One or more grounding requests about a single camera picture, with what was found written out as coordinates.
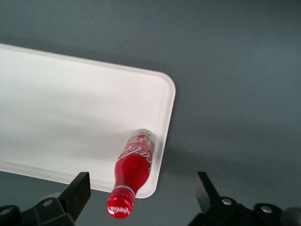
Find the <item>screw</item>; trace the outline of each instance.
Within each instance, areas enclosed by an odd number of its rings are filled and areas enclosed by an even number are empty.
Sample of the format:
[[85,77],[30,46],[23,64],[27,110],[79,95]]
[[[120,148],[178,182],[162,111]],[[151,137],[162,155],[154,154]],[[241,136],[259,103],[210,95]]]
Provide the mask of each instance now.
[[43,203],[43,206],[44,207],[49,206],[51,203],[52,203],[52,199],[49,199]]
[[2,210],[2,211],[0,212],[0,216],[1,216],[1,215],[8,214],[11,210],[12,210],[12,207],[9,207],[9,208],[7,208],[7,209]]
[[222,203],[224,203],[227,206],[230,206],[232,204],[232,201],[230,199],[224,198],[222,199]]
[[271,209],[270,206],[261,206],[260,209],[265,212],[265,213],[272,213],[273,210]]

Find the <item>coca-cola logo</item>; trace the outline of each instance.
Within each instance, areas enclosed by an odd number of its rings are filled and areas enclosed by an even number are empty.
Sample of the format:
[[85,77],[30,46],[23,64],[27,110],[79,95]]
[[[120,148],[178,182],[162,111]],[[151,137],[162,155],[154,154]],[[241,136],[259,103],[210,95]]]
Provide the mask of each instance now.
[[128,207],[110,206],[109,211],[112,213],[128,213]]
[[122,152],[121,156],[117,159],[119,161],[120,159],[132,154],[132,153],[137,153],[140,154],[141,156],[146,158],[146,161],[151,163],[151,154],[147,151],[142,150],[142,147],[135,145],[135,146],[129,146],[126,147],[125,150]]

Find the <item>red bottle cap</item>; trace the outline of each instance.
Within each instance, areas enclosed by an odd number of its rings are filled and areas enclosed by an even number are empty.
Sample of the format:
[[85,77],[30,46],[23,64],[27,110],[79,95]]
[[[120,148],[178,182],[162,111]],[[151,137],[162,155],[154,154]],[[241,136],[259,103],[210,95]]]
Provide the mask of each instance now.
[[112,191],[107,201],[107,211],[117,219],[128,217],[135,203],[134,194],[126,188],[117,188]]

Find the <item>red bottle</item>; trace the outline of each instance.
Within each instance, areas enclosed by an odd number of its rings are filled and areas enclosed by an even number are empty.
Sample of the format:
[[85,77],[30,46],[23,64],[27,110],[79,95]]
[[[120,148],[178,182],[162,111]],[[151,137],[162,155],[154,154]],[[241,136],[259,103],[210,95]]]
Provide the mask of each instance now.
[[154,136],[146,129],[135,130],[115,165],[115,186],[107,201],[107,211],[115,218],[128,217],[135,195],[150,175]]

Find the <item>gray table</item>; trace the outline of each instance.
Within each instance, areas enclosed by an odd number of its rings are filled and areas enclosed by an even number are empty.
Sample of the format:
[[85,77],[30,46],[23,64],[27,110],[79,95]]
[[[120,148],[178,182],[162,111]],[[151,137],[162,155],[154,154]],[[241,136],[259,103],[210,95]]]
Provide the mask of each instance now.
[[[248,208],[300,206],[300,12],[297,0],[1,1],[2,43],[163,71],[176,84],[154,195],[120,222],[106,213],[109,194],[92,191],[77,225],[187,225],[198,170]],[[21,210],[66,188],[0,181],[0,205]]]

